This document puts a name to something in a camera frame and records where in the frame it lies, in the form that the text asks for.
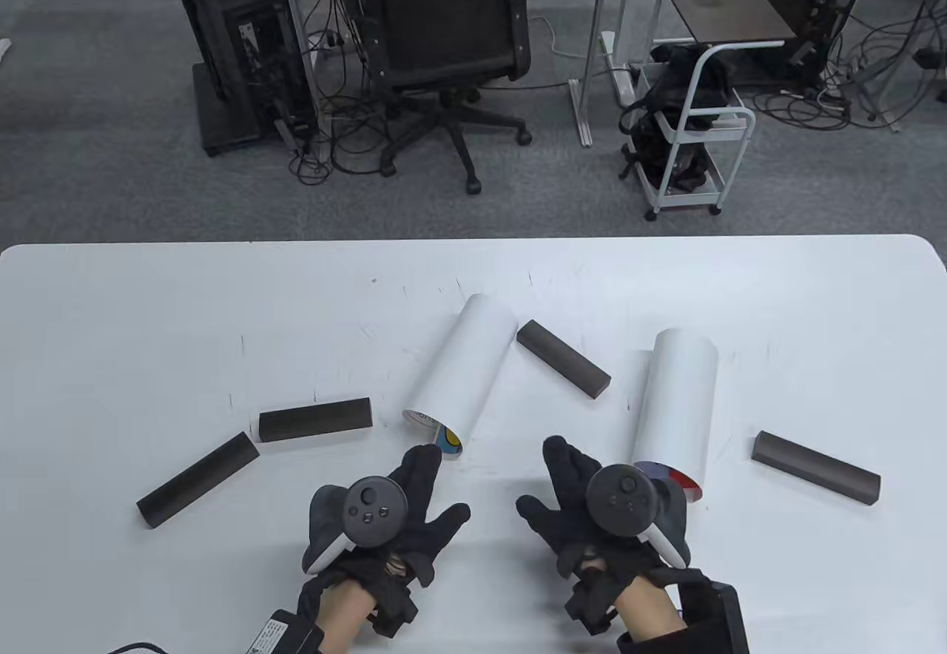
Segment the person's left hand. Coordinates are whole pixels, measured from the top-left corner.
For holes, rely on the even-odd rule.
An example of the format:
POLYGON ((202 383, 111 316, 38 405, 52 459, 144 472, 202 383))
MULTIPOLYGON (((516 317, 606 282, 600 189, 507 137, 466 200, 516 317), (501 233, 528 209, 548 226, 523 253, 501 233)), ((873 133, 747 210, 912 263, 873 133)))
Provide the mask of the person's left hand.
POLYGON ((457 502, 428 521, 441 462, 441 450, 434 444, 409 448, 388 476, 406 498, 399 533, 382 545, 341 553, 302 587, 297 615, 321 631, 320 652, 348 652, 365 624, 392 639, 417 616, 411 584, 431 585, 437 556, 471 517, 470 506, 457 502))

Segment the person's right hand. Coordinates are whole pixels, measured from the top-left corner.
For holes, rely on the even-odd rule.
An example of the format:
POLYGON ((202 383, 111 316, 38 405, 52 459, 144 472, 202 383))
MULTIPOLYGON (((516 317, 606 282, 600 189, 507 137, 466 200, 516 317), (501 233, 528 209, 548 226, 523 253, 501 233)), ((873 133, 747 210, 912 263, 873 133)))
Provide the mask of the person's right hand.
POLYGON ((708 587, 706 576, 689 579, 686 566, 674 567, 661 553, 670 546, 684 565, 690 562, 681 486, 629 465, 603 467, 559 435, 542 443, 542 458, 558 508, 525 494, 516 509, 555 553, 559 575, 577 579, 566 602, 569 616, 593 635, 619 618, 626 651, 684 652, 717 639, 713 624, 691 633, 666 591, 708 587))

